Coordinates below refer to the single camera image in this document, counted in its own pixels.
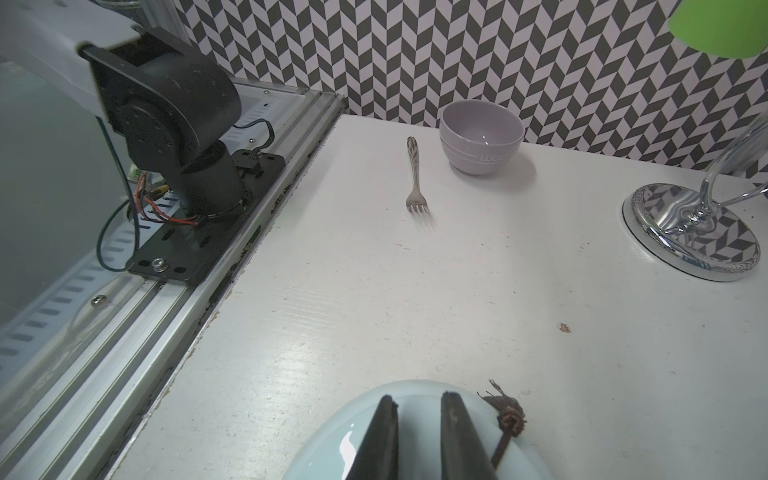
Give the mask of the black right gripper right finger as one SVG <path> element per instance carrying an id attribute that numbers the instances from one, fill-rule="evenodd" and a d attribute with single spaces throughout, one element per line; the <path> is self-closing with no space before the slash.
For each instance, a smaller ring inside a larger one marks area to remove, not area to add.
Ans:
<path id="1" fill-rule="evenodd" d="M 440 456 L 443 480 L 497 478 L 463 399 L 456 392 L 445 392 L 441 397 Z"/>

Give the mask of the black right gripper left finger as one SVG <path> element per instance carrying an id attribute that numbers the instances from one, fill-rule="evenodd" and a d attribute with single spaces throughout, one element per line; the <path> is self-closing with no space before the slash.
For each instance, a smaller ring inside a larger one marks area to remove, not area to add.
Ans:
<path id="1" fill-rule="evenodd" d="M 357 450 L 347 480 L 396 480 L 399 475 L 398 405 L 384 395 Z"/>

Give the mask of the pale blue ceramic canister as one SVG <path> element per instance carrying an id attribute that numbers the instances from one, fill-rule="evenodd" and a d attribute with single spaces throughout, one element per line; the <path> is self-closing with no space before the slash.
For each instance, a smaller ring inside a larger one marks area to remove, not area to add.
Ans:
<path id="1" fill-rule="evenodd" d="M 369 390 L 349 401 L 334 413 L 299 450 L 286 479 L 344 479 L 360 452 L 376 408 L 389 395 L 397 405 L 399 420 L 400 479 L 439 479 L 440 406 L 446 392 L 455 392 L 468 411 L 484 453 L 493 456 L 504 432 L 499 424 L 500 410 L 522 407 L 496 383 L 484 393 L 472 393 L 432 380 L 404 380 Z"/>

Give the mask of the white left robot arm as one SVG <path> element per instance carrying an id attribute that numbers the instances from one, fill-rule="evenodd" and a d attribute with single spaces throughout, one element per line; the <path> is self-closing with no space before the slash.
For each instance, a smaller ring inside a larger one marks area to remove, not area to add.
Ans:
<path id="1" fill-rule="evenodd" d="M 197 48 L 91 1 L 4 1 L 1 54 L 107 121 L 189 214 L 228 212 L 244 197 L 221 140 L 240 97 Z"/>

